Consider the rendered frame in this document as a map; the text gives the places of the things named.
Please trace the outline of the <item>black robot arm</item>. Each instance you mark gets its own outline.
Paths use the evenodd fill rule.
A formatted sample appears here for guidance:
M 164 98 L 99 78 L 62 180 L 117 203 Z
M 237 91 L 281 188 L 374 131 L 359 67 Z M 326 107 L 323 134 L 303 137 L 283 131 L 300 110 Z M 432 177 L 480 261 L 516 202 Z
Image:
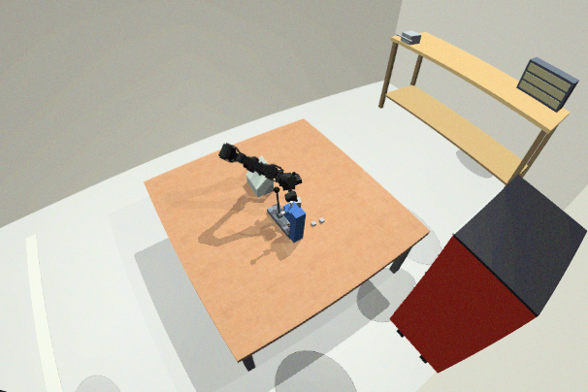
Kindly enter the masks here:
M 236 151 L 238 153 L 236 153 Z M 302 183 L 302 179 L 298 173 L 296 174 L 295 172 L 292 172 L 292 174 L 289 175 L 284 173 L 284 170 L 274 163 L 267 164 L 263 163 L 262 161 L 258 162 L 258 157 L 247 157 L 245 154 L 241 153 L 237 147 L 229 143 L 223 144 L 218 156 L 220 156 L 219 158 L 225 161 L 228 160 L 227 162 L 229 163 L 242 163 L 244 164 L 244 167 L 250 172 L 254 173 L 255 171 L 259 176 L 263 175 L 265 178 L 277 183 L 284 183 L 288 186 L 292 186 L 293 188 L 295 188 L 295 185 Z

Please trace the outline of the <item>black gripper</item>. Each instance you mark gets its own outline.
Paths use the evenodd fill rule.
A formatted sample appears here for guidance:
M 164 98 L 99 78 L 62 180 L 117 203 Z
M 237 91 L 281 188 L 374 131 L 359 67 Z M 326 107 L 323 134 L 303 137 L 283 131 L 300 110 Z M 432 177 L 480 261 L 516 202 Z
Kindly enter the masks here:
M 288 190 L 288 193 L 284 195 L 285 201 L 288 203 L 290 201 L 298 202 L 297 193 L 293 191 L 295 188 L 292 186 L 288 186 L 284 183 L 279 183 L 279 186 L 282 187 L 283 191 Z M 293 189 L 293 190 L 292 190 Z

